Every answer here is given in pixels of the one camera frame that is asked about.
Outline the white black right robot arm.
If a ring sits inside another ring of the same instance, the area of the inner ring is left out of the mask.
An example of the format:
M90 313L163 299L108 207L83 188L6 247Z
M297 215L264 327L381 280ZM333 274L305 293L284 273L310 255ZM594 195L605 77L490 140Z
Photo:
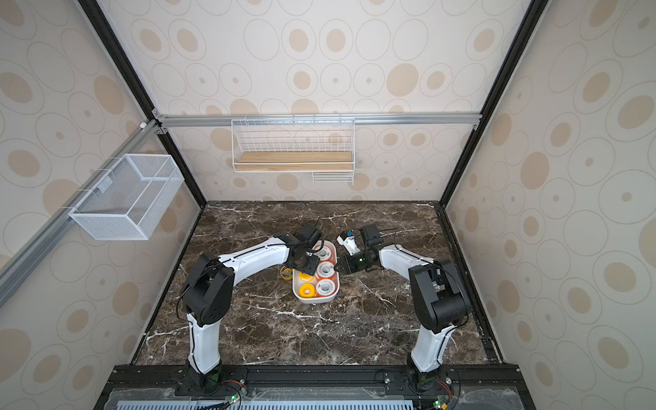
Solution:
M387 243L375 225L362 227L358 235L343 231L337 241L348 253L338 262L339 273L380 267L408 280L420 323L411 352L413 365L422 373L439 369L454 332L468 322L472 307L456 265L449 259L435 260Z

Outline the orange white tape roll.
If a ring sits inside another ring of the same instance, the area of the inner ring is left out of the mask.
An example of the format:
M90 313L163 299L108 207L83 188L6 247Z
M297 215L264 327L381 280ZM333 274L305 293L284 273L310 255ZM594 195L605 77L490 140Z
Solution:
M336 251L332 244L324 244L318 249L316 255L319 256L320 261L330 261L331 263L336 261Z
M333 280L325 278L317 283L315 289L318 297L329 297L336 292L337 285Z
M332 279L336 274L334 265L330 261L321 261L316 269L317 280Z

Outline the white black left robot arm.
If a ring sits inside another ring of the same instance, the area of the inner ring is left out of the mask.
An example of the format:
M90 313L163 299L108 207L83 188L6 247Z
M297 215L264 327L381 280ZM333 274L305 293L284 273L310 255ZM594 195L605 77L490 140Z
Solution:
M314 273L319 266L316 244L324 244L322 233L307 223L295 233L282 232L232 254L201 254L179 297L190 333L188 362L194 371L207 375L220 365L220 321L231 307L236 285L276 266Z

